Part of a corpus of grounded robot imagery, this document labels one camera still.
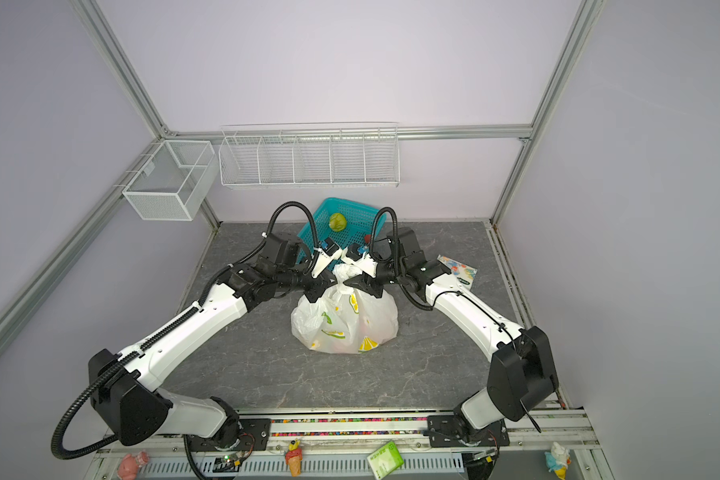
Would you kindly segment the white plastic bag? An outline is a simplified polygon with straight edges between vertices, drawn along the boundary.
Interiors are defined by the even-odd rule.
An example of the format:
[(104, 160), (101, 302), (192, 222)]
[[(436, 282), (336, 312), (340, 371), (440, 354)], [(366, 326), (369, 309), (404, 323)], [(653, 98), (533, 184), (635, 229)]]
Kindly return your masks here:
[(369, 352), (397, 337), (398, 309), (384, 292), (376, 298), (347, 285), (360, 275), (356, 266), (333, 269), (337, 284), (314, 303), (301, 297), (291, 313), (291, 332), (305, 347), (328, 354)]

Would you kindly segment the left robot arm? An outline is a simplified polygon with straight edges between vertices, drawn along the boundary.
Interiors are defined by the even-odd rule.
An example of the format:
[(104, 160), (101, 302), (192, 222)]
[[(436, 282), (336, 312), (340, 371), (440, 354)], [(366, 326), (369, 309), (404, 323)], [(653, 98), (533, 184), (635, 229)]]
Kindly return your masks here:
[[(287, 209), (301, 210), (310, 234), (318, 236), (312, 212), (298, 201), (278, 206), (270, 217), (260, 243), (235, 263), (218, 270), (205, 284), (199, 298), (161, 328), (118, 353), (103, 349), (88, 363), (89, 384), (72, 402), (55, 427), (50, 441), (52, 455), (72, 460), (114, 442), (137, 445), (155, 435), (180, 435), (203, 439), (213, 448), (232, 450), (245, 436), (238, 412), (218, 397), (200, 399), (164, 389), (166, 378), (195, 350), (236, 320), (276, 297), (281, 289), (300, 289), (316, 301), (332, 284), (318, 268), (318, 250), (307, 250), (296, 236), (274, 231)], [(69, 449), (65, 434), (85, 404), (91, 404), (111, 430), (111, 435), (90, 445)]]

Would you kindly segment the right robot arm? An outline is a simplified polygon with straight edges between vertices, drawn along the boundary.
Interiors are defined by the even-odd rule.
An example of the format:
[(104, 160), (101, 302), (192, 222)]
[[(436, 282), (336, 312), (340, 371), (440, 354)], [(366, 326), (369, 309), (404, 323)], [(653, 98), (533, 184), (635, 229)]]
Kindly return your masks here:
[(524, 417), (540, 430), (530, 411), (559, 389), (547, 334), (537, 326), (526, 328), (506, 319), (441, 261), (427, 259), (413, 230), (398, 226), (392, 208), (384, 207), (376, 214), (372, 231), (385, 214), (392, 220), (392, 231), (385, 237), (390, 254), (377, 254), (374, 238), (365, 247), (353, 243), (345, 248), (341, 261), (360, 270), (347, 284), (375, 298), (382, 296), (386, 286), (399, 286), (416, 308), (443, 313), (480, 348), (489, 363), (485, 387), (455, 407), (452, 430), (445, 433), (431, 428), (432, 434), (472, 446), (490, 433), (491, 425)]

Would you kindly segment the fake green fruit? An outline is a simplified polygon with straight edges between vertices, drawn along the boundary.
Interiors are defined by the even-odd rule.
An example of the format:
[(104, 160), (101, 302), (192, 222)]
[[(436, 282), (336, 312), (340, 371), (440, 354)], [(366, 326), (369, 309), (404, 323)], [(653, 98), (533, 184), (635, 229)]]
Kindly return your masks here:
[(339, 213), (333, 213), (329, 218), (329, 228), (333, 232), (342, 232), (347, 228), (347, 219), (346, 217)]

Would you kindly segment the teal plastic basket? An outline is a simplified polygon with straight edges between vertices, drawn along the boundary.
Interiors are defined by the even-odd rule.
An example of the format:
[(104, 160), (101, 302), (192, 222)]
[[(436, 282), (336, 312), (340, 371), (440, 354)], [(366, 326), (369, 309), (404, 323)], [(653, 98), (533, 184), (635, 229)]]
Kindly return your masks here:
[(336, 197), (325, 199), (312, 217), (320, 241), (331, 238), (341, 248), (367, 244), (378, 208)]

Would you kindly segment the colourful tissue pack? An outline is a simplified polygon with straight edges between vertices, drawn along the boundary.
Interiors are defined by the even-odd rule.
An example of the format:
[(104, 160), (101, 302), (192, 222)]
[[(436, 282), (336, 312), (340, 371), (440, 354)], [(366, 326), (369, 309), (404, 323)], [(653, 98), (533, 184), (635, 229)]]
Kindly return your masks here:
[(450, 257), (439, 255), (438, 260), (448, 267), (457, 280), (470, 290), (474, 284), (478, 270)]

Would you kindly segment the toy ice cream cone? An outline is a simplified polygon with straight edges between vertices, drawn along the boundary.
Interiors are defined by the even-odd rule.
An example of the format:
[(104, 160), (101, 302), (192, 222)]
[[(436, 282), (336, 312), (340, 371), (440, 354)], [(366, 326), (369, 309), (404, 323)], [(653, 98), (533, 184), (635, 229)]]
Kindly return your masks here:
[(303, 452), (301, 442), (299, 440), (292, 440), (289, 443), (288, 450), (285, 454), (286, 465), (292, 477), (298, 477), (301, 475), (302, 458)]

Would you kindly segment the green white box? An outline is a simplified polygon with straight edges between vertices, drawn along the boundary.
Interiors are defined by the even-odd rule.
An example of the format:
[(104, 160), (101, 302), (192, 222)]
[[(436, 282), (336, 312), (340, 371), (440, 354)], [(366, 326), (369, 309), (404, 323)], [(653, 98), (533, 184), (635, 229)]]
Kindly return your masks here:
[(371, 473), (382, 480), (404, 465), (404, 459), (393, 441), (388, 441), (367, 457)]

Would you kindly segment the blue toy ice cream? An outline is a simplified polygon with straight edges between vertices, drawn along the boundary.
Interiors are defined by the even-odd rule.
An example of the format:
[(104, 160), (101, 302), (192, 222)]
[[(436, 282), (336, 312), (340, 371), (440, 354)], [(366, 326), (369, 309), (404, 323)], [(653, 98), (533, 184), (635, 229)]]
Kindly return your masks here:
[(545, 462), (550, 472), (559, 480), (565, 480), (570, 465), (570, 450), (558, 442), (553, 442), (550, 450), (545, 453)]

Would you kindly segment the pink toy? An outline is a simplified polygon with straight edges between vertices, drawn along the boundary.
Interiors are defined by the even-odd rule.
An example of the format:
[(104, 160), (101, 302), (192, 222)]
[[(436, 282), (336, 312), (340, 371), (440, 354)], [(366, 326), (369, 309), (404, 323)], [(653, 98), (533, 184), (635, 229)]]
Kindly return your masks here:
[(135, 480), (140, 470), (149, 463), (149, 456), (145, 451), (137, 454), (126, 454), (117, 468), (117, 477), (120, 480)]

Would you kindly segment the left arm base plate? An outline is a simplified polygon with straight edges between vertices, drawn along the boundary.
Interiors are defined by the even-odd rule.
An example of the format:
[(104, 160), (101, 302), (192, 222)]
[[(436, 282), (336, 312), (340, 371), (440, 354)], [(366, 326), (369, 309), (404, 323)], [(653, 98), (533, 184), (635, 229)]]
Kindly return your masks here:
[(267, 448), (271, 425), (270, 418), (242, 418), (236, 423), (224, 425), (213, 437), (191, 435), (190, 449), (193, 452), (264, 451)]

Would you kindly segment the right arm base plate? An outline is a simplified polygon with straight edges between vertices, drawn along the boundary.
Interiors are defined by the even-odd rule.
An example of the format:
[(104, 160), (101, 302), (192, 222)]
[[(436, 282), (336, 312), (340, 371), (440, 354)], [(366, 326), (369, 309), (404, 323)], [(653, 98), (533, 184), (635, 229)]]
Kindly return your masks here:
[(428, 416), (424, 435), (435, 448), (505, 447), (510, 444), (503, 420), (476, 429), (455, 413)]

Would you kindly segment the white mesh wall basket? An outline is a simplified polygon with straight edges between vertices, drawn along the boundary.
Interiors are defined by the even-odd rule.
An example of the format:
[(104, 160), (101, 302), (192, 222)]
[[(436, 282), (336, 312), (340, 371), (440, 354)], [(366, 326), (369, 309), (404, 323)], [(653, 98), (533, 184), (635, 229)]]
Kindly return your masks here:
[(126, 184), (123, 194), (146, 221), (192, 221), (219, 174), (209, 141), (164, 140)]

